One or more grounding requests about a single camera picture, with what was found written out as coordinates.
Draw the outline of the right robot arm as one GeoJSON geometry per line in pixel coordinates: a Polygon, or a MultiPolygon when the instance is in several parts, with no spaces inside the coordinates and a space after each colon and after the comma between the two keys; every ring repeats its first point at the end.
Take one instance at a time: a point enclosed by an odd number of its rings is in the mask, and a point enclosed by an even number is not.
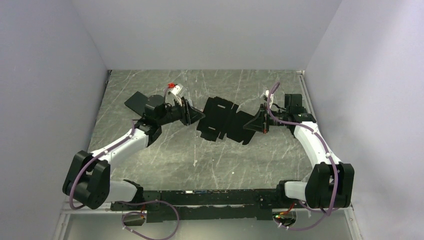
{"type": "Polygon", "coordinates": [[[266,133],[270,126],[287,127],[303,147],[312,171],[307,182],[282,180],[276,203],[289,207],[295,200],[311,209],[347,208],[351,204],[355,170],[343,163],[321,136],[315,117],[302,104],[301,94],[285,94],[284,107],[271,110],[265,103],[243,129],[266,133]]]}

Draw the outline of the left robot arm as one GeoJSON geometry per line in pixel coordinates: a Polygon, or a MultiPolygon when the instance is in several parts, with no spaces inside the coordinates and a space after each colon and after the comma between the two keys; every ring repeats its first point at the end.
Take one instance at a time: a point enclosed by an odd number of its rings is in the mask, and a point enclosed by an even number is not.
{"type": "Polygon", "coordinates": [[[131,128],[108,145],[87,152],[77,152],[71,162],[62,191],[69,197],[73,210],[88,207],[92,210],[104,203],[119,202],[131,210],[144,203],[144,188],[131,181],[113,181],[113,170],[135,153],[152,145],[162,134],[162,126],[180,121],[189,126],[205,118],[205,114],[193,107],[184,97],[166,103],[162,95],[149,97],[140,92],[134,98],[141,100],[140,119],[131,121],[131,128]]]}

